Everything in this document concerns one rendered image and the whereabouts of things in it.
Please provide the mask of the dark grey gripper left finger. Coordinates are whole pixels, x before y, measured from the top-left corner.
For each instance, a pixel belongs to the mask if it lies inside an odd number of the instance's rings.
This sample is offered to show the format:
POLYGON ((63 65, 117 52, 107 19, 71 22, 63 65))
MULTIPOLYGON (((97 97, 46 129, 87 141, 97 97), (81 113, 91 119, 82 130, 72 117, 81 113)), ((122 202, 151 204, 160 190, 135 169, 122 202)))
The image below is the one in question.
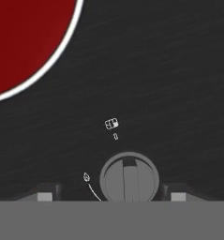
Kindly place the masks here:
POLYGON ((58 183, 42 183, 32 190, 23 193, 18 201, 57 202, 61 200, 62 186, 58 183))

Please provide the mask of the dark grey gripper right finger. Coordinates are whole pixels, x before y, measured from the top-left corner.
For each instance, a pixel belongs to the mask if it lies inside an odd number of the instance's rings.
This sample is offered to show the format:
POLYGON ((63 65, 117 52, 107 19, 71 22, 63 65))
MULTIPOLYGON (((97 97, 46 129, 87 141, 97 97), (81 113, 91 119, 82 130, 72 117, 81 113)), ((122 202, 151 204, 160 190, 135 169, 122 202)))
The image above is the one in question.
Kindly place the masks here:
POLYGON ((169 202, 202 202, 210 201, 207 195, 192 190, 183 183, 161 184, 161 200, 169 202))

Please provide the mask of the grey round stove knob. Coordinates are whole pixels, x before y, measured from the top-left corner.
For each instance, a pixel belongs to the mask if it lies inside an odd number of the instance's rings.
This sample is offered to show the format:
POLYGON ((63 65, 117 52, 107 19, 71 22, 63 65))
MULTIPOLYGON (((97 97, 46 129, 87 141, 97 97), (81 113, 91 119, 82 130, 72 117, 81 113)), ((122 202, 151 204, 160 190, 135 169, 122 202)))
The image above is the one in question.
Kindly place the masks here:
POLYGON ((109 202, 150 202, 159 188, 159 174, 148 157, 123 152, 107 160, 99 184, 109 202))

